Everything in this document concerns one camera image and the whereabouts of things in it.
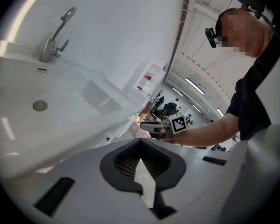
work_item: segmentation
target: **ceiling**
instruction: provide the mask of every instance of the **ceiling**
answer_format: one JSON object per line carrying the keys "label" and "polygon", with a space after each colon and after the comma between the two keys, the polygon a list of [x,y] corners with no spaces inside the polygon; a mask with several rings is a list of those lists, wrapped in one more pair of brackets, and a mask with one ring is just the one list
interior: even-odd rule
{"label": "ceiling", "polygon": [[[182,35],[169,73],[164,81],[168,87],[181,92],[202,115],[211,120],[221,117],[216,110],[226,112],[235,84],[253,65],[254,59],[233,53],[228,48],[212,48],[204,30],[214,27],[224,10],[241,7],[238,0],[189,0]],[[185,81],[189,78],[205,94]]]}

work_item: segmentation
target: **person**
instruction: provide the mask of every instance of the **person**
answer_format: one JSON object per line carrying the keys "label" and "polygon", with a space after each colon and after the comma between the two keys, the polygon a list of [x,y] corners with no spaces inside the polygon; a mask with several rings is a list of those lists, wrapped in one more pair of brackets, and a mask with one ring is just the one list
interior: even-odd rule
{"label": "person", "polygon": [[165,101],[165,98],[164,96],[162,96],[158,101],[157,103],[155,104],[155,108],[157,109],[161,104],[163,104]]}
{"label": "person", "polygon": [[[237,81],[225,115],[208,125],[178,133],[173,143],[212,146],[231,139],[238,131],[241,140],[250,139],[271,122],[255,90],[280,56],[280,40],[272,29],[243,9],[228,9],[217,20],[216,35],[223,46],[256,58],[246,75]],[[275,30],[280,37],[280,24]]]}
{"label": "person", "polygon": [[174,104],[176,104],[176,107],[178,107],[179,106],[179,102],[178,102],[178,98],[176,98],[175,100],[173,100],[173,101],[171,101],[171,103],[174,103]]}

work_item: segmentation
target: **faucet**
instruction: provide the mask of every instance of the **faucet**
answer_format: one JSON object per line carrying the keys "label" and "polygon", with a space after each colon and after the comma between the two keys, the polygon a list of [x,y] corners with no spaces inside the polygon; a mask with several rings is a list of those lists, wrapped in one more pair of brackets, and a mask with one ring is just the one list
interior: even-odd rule
{"label": "faucet", "polygon": [[58,36],[59,32],[64,27],[64,25],[72,18],[72,16],[75,14],[76,11],[77,11],[77,8],[72,7],[65,14],[63,14],[63,16],[61,17],[61,20],[63,22],[58,27],[56,32],[52,35],[52,37],[47,40],[46,45],[44,46],[44,48],[42,50],[41,57],[39,58],[39,60],[41,62],[48,62],[50,55],[53,55],[56,57],[61,56],[63,50],[65,49],[65,47],[67,46],[67,44],[69,43],[70,40],[67,39],[66,42],[63,44],[63,46],[61,48],[58,48],[58,47],[54,47],[54,45],[56,43],[56,37]]}

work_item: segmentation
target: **sink basin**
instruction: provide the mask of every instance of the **sink basin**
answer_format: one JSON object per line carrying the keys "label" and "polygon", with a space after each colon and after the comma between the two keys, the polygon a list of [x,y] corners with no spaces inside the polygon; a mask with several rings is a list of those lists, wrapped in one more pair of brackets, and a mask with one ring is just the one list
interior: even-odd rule
{"label": "sink basin", "polygon": [[[47,109],[34,110],[37,100]],[[69,150],[141,109],[91,72],[0,57],[0,176],[18,178],[64,159]]]}

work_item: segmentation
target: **sleeve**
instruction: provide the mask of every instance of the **sleeve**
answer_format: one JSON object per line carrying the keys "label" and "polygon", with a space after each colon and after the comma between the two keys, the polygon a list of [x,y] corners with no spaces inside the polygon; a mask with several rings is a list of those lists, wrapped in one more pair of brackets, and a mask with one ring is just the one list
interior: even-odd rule
{"label": "sleeve", "polygon": [[237,83],[235,85],[235,93],[233,94],[233,96],[231,98],[230,105],[225,114],[230,113],[230,114],[233,114],[234,116],[238,117],[239,105],[240,105],[241,98],[242,98],[242,92],[241,92],[242,83],[243,83],[243,79],[240,79],[237,81]]}

